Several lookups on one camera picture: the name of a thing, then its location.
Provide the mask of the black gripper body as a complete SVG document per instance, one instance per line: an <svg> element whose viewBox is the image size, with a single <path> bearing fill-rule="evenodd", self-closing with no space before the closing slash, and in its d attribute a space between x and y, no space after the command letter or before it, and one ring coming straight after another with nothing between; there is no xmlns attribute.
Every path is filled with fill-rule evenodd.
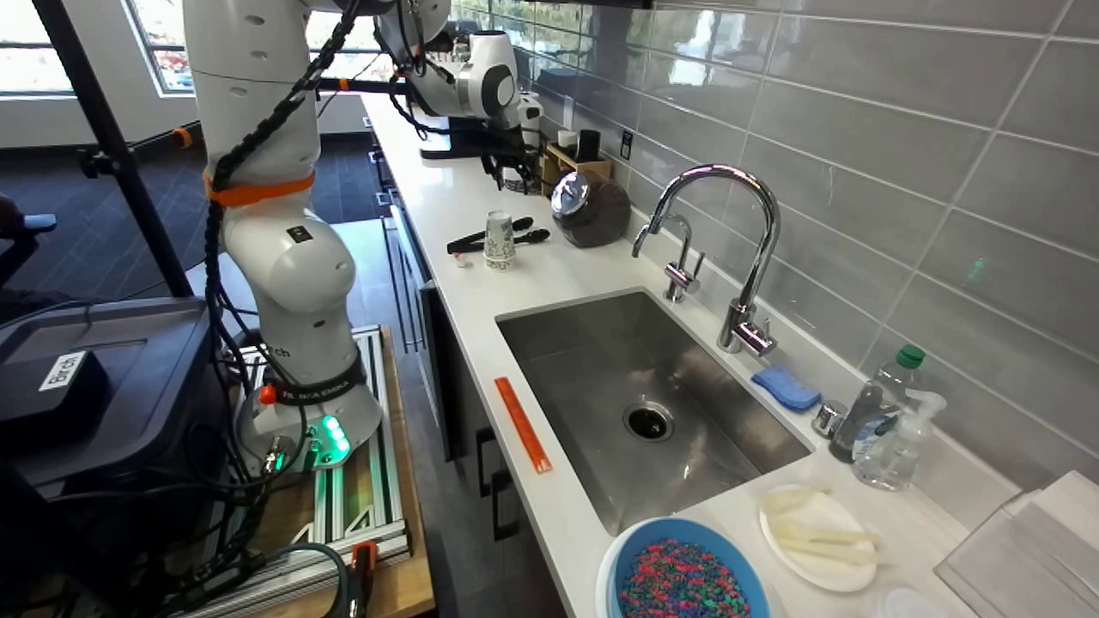
<svg viewBox="0 0 1099 618"><path fill-rule="evenodd" d="M493 130L485 156L480 156L480 168L493 181L500 181L506 173L516 168L520 184L536 184L540 181L540 149L541 149L541 134L531 128Z"/></svg>

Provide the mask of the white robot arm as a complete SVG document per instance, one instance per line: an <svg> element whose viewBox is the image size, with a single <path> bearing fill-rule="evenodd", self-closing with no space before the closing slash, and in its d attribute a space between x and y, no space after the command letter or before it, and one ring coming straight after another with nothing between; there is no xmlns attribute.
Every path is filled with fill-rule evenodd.
<svg viewBox="0 0 1099 618"><path fill-rule="evenodd" d="M210 225L250 285L267 355L254 434L304 447L316 467L343 463L384 419L345 315L352 256L309 206L316 90L360 17L430 117L516 128L511 42L471 32L438 48L451 0L180 0Z"/></svg>

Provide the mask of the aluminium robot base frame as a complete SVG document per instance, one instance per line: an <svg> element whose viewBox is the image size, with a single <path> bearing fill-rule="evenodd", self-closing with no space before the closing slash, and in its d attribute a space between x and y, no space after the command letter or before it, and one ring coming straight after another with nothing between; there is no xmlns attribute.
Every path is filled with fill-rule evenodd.
<svg viewBox="0 0 1099 618"><path fill-rule="evenodd" d="M386 335L376 326L352 333L382 426L356 450L333 419L309 454L265 500L248 553L194 589L180 618L368 618L386 558L413 553L386 372Z"/></svg>

